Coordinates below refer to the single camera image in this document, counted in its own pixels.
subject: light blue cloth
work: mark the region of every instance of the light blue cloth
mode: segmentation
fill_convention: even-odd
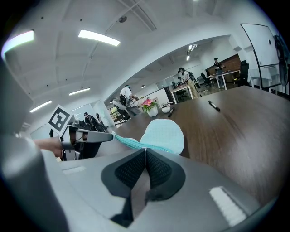
[[[184,135],[180,127],[170,119],[155,119],[146,128],[140,142],[123,138],[113,132],[116,140],[131,148],[152,148],[179,155],[184,148]]]

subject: pen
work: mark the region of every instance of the pen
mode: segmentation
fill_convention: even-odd
[[[171,117],[173,110],[174,110],[174,108],[172,108],[172,110],[171,110],[170,113],[168,114],[168,116],[167,116],[168,118]]]
[[[212,101],[208,101],[208,103],[213,107],[215,108],[217,111],[220,111],[221,109],[218,108]]]

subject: fluorescent light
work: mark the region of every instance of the fluorescent light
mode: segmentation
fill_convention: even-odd
[[[118,46],[120,43],[118,40],[112,39],[110,37],[107,37],[105,35],[98,34],[92,31],[81,30],[78,36],[80,38],[94,39],[94,40],[101,41],[107,44],[112,44],[114,46]]]
[[[75,110],[77,110],[77,109],[79,109],[79,108],[82,108],[82,107],[83,107],[83,106],[80,106],[80,107],[78,107],[78,108],[75,108],[74,110],[71,110],[71,112],[72,112],[72,111],[75,111]]]
[[[32,109],[32,110],[30,111],[30,113],[33,113],[34,111],[40,109],[41,107],[44,107],[44,106],[48,105],[48,104],[51,103],[51,102],[52,102],[51,100],[47,101],[46,103],[44,103],[44,104],[42,104],[42,105],[40,105],[40,106],[38,106],[38,107]]]
[[[192,46],[192,49],[191,49],[191,50],[194,50],[197,46],[198,46],[197,44],[194,44],[194,45]]]
[[[75,92],[69,93],[69,96],[74,95],[74,94],[77,94],[77,93],[79,93],[79,92],[84,92],[84,91],[87,91],[87,90],[90,90],[90,88],[81,89],[81,90],[78,90],[78,91],[75,91]]]
[[[10,40],[7,40],[2,48],[1,57],[4,59],[5,52],[9,51],[10,49],[12,49],[20,44],[29,42],[31,40],[34,40],[34,31],[32,31],[32,30],[25,32],[23,34],[17,35]]]

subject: bowl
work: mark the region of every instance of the bowl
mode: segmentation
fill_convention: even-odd
[[[168,113],[170,111],[170,106],[167,106],[167,107],[164,107],[164,108],[161,108],[162,112],[163,113]]]

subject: brown table surface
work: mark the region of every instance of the brown table surface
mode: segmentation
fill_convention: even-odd
[[[209,100],[221,111],[211,107]],[[290,164],[288,100],[242,86],[173,107],[170,119],[184,134],[182,156],[216,168],[262,205],[278,196]],[[168,119],[167,115],[160,111],[153,118],[148,114],[135,116],[116,133],[140,141],[153,119]],[[103,144],[106,154],[129,149],[117,141]]]

